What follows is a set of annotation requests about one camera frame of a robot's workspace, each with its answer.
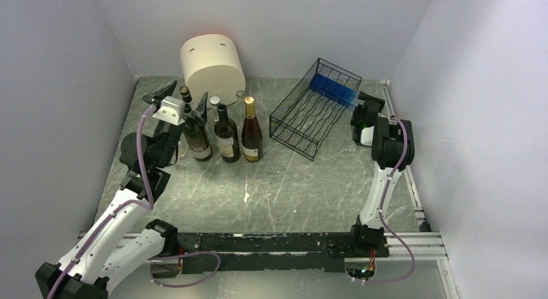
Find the black wire rack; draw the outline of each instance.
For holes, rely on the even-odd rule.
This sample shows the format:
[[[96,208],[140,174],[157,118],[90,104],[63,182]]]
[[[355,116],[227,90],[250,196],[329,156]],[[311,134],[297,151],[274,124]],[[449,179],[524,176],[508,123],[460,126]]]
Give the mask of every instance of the black wire rack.
[[[313,161],[360,83],[356,74],[318,58],[270,114],[270,137]]]

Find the white cylinder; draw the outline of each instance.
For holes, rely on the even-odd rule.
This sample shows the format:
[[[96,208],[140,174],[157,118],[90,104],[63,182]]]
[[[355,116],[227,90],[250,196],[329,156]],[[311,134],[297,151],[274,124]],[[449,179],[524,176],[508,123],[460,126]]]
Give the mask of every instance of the white cylinder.
[[[192,93],[193,103],[209,92],[209,97],[217,96],[222,103],[231,104],[236,101],[236,91],[246,89],[236,45],[228,37],[196,36],[184,43],[180,55],[185,85]]]

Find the cable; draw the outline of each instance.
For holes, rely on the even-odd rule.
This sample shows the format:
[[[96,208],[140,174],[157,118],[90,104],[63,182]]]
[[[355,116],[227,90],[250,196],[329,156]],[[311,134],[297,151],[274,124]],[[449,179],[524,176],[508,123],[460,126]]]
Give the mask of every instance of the cable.
[[[141,177],[143,178],[143,183],[145,184],[145,190],[147,191],[147,199],[149,200],[149,211],[154,208],[154,197],[153,191],[151,189],[151,184],[149,183],[149,177],[147,175],[147,168],[145,167],[145,159],[143,157],[143,145],[141,144],[141,137],[143,135],[143,126],[147,118],[156,110],[156,106],[152,105],[147,108],[139,125],[137,126],[137,160],[139,161],[139,170],[141,170]]]
[[[154,257],[154,258],[151,258],[151,260],[169,260],[169,259],[181,259],[181,258],[186,258],[186,257],[192,257],[192,256],[197,256],[197,255],[203,255],[203,254],[208,254],[208,255],[213,255],[215,256],[215,258],[217,258],[217,266],[215,267],[215,270],[213,270],[212,273],[210,273],[208,276],[206,276],[205,278],[201,279],[201,280],[197,280],[195,282],[192,282],[192,283],[189,283],[189,284],[183,284],[183,285],[171,285],[171,284],[164,284],[164,283],[161,283],[159,282],[158,280],[156,280],[154,278],[154,274],[153,274],[153,267],[151,265],[151,268],[149,270],[150,274],[151,274],[151,282],[160,286],[160,287],[167,287],[167,288],[184,288],[184,287],[190,287],[190,286],[194,286],[194,285],[198,285],[200,283],[203,283],[207,280],[209,280],[210,278],[212,278],[218,271],[219,271],[219,268],[221,266],[221,257],[219,256],[219,254],[215,253],[215,252],[210,252],[210,251],[201,251],[201,252],[194,252],[194,253],[189,253],[189,254],[183,254],[183,255],[177,255],[177,256],[168,256],[168,257]]]
[[[64,279],[64,277],[67,275],[70,270],[76,265],[76,262],[79,261],[79,259],[84,255],[84,253],[87,251],[87,249],[91,246],[93,241],[97,238],[99,233],[105,228],[105,226],[108,224],[109,221],[111,221],[121,210],[123,210],[126,206],[130,204],[137,204],[140,207],[143,207],[145,210],[151,211],[154,208],[154,197],[152,194],[152,189],[149,183],[149,178],[147,176],[147,171],[145,168],[145,161],[143,158],[143,147],[141,145],[141,138],[143,135],[143,126],[145,125],[145,121],[147,118],[156,110],[155,105],[149,106],[147,110],[144,112],[143,116],[141,116],[141,120],[139,121],[139,125],[137,126],[137,160],[139,161],[139,169],[141,170],[141,177],[143,178],[143,183],[145,184],[145,190],[147,191],[147,199],[149,200],[149,204],[146,205],[140,201],[137,200],[128,200],[122,204],[120,204],[117,208],[115,208],[112,212],[114,214],[109,214],[107,217],[99,223],[99,225],[93,230],[93,232],[90,234],[88,239],[82,244],[82,248],[74,255],[73,260],[71,260],[65,270],[61,272],[55,283],[53,284],[50,292],[48,293],[47,299],[53,299],[55,292],[57,291],[57,288],[61,284],[61,281]]]
[[[379,206],[379,219],[381,220],[381,223],[383,224],[385,229],[388,230],[388,232],[390,232],[394,236],[394,238],[396,238],[398,241],[400,241],[400,243],[403,245],[403,247],[405,247],[407,252],[409,252],[409,256],[411,257],[411,269],[406,274],[400,276],[399,278],[395,278],[393,280],[387,280],[387,281],[364,281],[364,280],[362,280],[362,283],[364,283],[364,284],[391,284],[391,283],[397,283],[397,282],[401,282],[401,281],[405,280],[406,278],[411,276],[411,274],[413,274],[413,272],[415,272],[415,265],[416,265],[415,264],[415,255],[413,255],[413,252],[411,251],[411,248],[409,248],[409,245],[407,245],[407,243],[405,243],[403,241],[403,239],[400,236],[398,236],[386,224],[386,221],[383,217],[383,207],[385,205],[386,195],[388,194],[388,188],[390,186],[390,183],[392,182],[392,177],[394,176],[394,173],[398,170],[399,166],[401,165],[401,163],[405,159],[405,156],[407,155],[407,130],[405,129],[405,126],[403,125],[403,122],[399,118],[392,117],[392,118],[390,118],[390,121],[396,122],[401,127],[401,133],[403,135],[403,152],[401,153],[401,156],[400,156],[399,160],[397,161],[396,165],[394,166],[394,168],[392,169],[392,171],[390,171],[390,174],[388,175],[388,182],[386,183],[385,188],[383,189],[383,195],[381,196],[381,204]]]

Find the wine label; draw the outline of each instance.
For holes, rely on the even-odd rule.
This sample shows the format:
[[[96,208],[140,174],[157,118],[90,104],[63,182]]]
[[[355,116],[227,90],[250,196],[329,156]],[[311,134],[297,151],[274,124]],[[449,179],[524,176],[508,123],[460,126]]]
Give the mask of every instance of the wine label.
[[[219,146],[219,153],[221,156],[224,157],[234,157],[234,148],[232,145],[234,144],[233,138],[223,139],[219,138],[218,136],[215,136],[217,139],[217,145]]]
[[[257,161],[258,149],[248,149],[244,146],[244,157],[249,161]]]
[[[232,148],[232,145],[219,145],[219,153],[224,157],[234,157],[234,149]]]
[[[208,146],[205,149],[203,147],[198,147],[196,150],[191,149],[190,151],[194,158],[203,159],[205,157],[208,157],[211,153],[211,146]]]
[[[228,138],[228,139],[223,139],[223,138],[219,138],[218,136],[215,136],[217,138],[217,144],[219,144],[219,146],[223,145],[223,146],[232,146],[234,145],[234,139],[233,138]]]

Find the white panel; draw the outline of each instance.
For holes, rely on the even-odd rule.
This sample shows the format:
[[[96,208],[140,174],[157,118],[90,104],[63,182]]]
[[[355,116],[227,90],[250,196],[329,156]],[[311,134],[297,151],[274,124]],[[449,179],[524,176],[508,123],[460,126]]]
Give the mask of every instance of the white panel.
[[[391,79],[462,298],[546,297],[547,2],[434,0]]]
[[[219,33],[246,76],[302,77],[318,57],[389,78],[432,0],[97,0],[138,75],[182,74],[178,53]]]
[[[94,0],[0,0],[0,298],[91,225],[134,85]]]

